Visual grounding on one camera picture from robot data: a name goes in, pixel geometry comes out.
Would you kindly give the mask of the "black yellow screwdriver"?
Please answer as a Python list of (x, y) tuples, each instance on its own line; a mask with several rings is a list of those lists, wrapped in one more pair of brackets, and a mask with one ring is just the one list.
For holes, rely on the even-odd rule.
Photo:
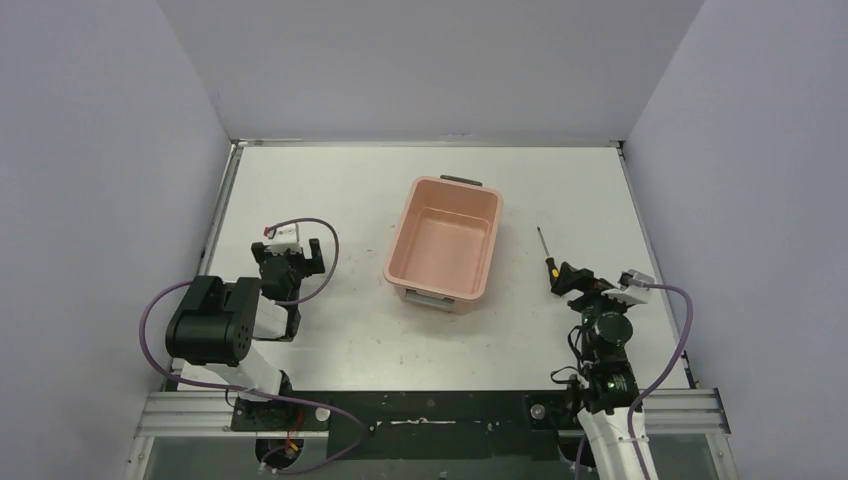
[(537, 226), (536, 231), (537, 231), (537, 234), (539, 236), (543, 252), (545, 254), (544, 263), (546, 265), (548, 280), (549, 280), (550, 286), (553, 287), (555, 285), (556, 281), (559, 278), (559, 269), (558, 269), (558, 266), (556, 264), (554, 257), (550, 254), (550, 251), (549, 251), (547, 242), (545, 240), (544, 234), (542, 232), (542, 229), (539, 226)]

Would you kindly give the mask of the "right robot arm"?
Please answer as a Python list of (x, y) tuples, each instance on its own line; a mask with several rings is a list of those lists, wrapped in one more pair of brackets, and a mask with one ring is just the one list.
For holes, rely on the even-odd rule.
[(580, 314), (568, 336), (577, 361), (563, 401), (565, 419), (583, 429), (595, 468), (603, 479), (649, 479), (656, 475), (645, 434), (640, 390), (625, 351), (634, 335), (628, 310), (649, 302), (650, 278), (638, 271), (621, 274), (619, 283), (548, 257), (550, 291), (558, 297), (576, 292), (567, 302)]

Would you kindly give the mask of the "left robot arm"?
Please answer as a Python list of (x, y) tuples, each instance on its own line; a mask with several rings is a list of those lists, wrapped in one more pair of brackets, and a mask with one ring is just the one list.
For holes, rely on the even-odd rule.
[(226, 282), (198, 276), (191, 282), (166, 329), (166, 350), (237, 388), (237, 421), (282, 431), (297, 425), (303, 409), (288, 396), (288, 375), (253, 343), (294, 340), (302, 282), (325, 273), (326, 267), (316, 238), (307, 249), (296, 239), (255, 242), (251, 254), (259, 269), (256, 277)]

